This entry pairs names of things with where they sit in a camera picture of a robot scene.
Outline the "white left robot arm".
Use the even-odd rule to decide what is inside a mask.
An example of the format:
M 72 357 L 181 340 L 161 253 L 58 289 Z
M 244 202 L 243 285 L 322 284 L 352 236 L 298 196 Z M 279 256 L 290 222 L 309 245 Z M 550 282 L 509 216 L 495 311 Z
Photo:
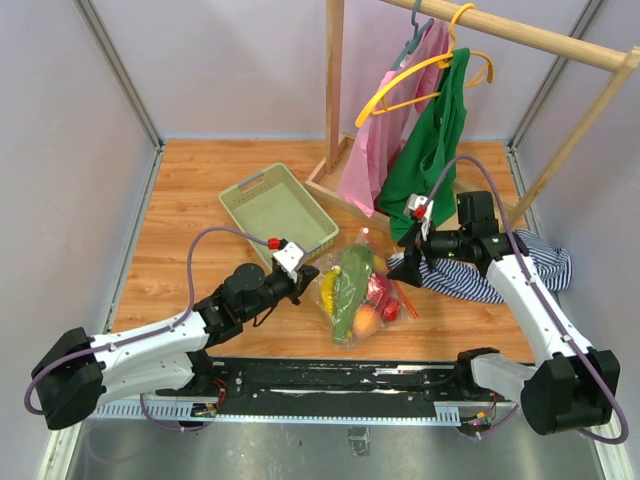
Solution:
M 31 372 L 36 412 L 56 431 L 125 397 L 182 389 L 203 395 L 214 383 L 207 349 L 239 335 L 259 315 L 269 316 L 280 301 L 297 304 L 318 274 L 308 264 L 289 275 L 245 263 L 179 317 L 115 334 L 68 330 Z

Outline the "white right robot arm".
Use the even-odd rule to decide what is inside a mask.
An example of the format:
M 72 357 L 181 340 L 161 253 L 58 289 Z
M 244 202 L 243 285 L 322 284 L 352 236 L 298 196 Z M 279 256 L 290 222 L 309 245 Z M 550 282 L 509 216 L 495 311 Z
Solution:
M 433 201 L 409 197 L 404 213 L 412 225 L 398 243 L 404 256 L 388 276 L 419 286 L 423 260 L 474 265 L 518 321 L 535 364 L 527 367 L 489 347 L 461 352 L 452 377 L 455 392 L 466 400 L 487 390 L 498 394 L 519 406 L 539 435 L 567 430 L 590 434 L 593 427 L 609 423 L 620 375 L 614 353 L 595 349 L 568 320 L 524 243 L 514 232 L 501 232 L 489 192 L 462 193 L 457 203 L 459 228 L 437 230 Z

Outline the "clear zip top bag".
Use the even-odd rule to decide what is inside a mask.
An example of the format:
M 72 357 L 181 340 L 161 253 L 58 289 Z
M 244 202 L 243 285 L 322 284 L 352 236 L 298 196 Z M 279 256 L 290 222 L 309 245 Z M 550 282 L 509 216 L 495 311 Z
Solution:
M 363 227 L 355 240 L 320 256 L 314 267 L 314 300 L 329 321 L 334 344 L 352 347 L 378 331 L 418 318 L 399 284 L 387 277 L 382 251 Z

